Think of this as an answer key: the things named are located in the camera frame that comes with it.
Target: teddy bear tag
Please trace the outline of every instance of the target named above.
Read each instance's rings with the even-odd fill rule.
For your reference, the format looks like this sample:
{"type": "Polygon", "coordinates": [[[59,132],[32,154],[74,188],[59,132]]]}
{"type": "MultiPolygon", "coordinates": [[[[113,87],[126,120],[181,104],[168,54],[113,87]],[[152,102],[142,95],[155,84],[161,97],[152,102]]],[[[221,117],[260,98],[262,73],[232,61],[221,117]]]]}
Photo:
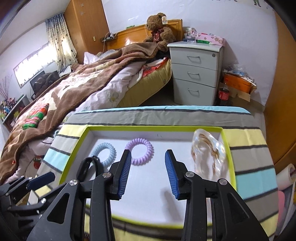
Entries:
{"type": "Polygon", "coordinates": [[[161,20],[162,20],[163,24],[168,24],[168,20],[167,20],[166,16],[163,16],[161,18],[161,20]]]}

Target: striped table cover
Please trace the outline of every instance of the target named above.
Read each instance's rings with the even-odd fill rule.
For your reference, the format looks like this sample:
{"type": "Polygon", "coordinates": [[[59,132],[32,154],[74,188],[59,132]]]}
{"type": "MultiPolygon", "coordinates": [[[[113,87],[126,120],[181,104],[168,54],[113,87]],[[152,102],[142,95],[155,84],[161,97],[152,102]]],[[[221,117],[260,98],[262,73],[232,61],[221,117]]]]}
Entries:
{"type": "MultiPolygon", "coordinates": [[[[276,174],[269,149],[253,116],[239,107],[155,106],[79,112],[72,115],[54,139],[37,175],[48,171],[56,175],[49,185],[31,192],[29,204],[57,187],[61,173],[79,137],[88,126],[168,125],[219,126],[229,143],[237,183],[237,192],[260,221],[270,240],[278,220],[276,174]]],[[[178,239],[181,230],[137,226],[113,221],[120,240],[178,239]]],[[[208,239],[212,228],[208,227],[208,239]]]]}

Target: blue hair tie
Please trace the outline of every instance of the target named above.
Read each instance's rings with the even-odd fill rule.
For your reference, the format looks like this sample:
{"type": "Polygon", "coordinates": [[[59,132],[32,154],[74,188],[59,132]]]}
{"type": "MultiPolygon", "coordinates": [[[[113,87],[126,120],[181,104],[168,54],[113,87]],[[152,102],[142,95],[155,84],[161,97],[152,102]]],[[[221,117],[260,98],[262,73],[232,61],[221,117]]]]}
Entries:
{"type": "Polygon", "coordinates": [[[103,167],[108,167],[112,162],[115,161],[115,158],[116,158],[116,150],[110,143],[104,142],[96,146],[95,149],[91,152],[91,157],[92,156],[98,157],[98,154],[104,149],[109,149],[110,154],[109,154],[109,157],[101,163],[103,167]]]}

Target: window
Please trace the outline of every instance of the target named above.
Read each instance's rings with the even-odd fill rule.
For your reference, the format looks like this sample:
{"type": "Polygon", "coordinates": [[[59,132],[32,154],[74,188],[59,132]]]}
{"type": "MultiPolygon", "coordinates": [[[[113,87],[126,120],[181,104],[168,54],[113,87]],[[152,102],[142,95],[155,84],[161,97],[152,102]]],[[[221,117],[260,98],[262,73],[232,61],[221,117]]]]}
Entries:
{"type": "Polygon", "coordinates": [[[55,59],[55,50],[50,43],[31,53],[13,69],[20,87],[55,59]]]}

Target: hair tie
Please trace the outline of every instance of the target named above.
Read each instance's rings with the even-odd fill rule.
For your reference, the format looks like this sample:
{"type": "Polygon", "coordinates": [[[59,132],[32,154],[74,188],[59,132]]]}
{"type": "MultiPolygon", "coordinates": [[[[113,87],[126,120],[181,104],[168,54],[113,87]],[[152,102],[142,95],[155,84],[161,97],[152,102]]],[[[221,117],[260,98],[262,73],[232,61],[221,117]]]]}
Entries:
{"type": "Polygon", "coordinates": [[[91,152],[91,157],[92,156],[98,157],[98,154],[104,149],[109,149],[110,154],[109,154],[109,157],[101,163],[103,167],[108,167],[112,162],[115,161],[115,158],[116,158],[116,150],[110,143],[104,142],[96,146],[94,150],[91,152]]]}
{"type": "Polygon", "coordinates": [[[133,139],[132,141],[130,141],[127,145],[125,149],[129,149],[130,151],[132,151],[132,149],[139,144],[144,144],[147,147],[147,151],[145,153],[144,156],[140,157],[140,158],[132,158],[131,159],[131,163],[133,165],[141,165],[145,162],[148,162],[151,157],[152,157],[152,153],[153,153],[153,146],[151,145],[150,141],[144,139],[144,138],[136,138],[133,139]]]}

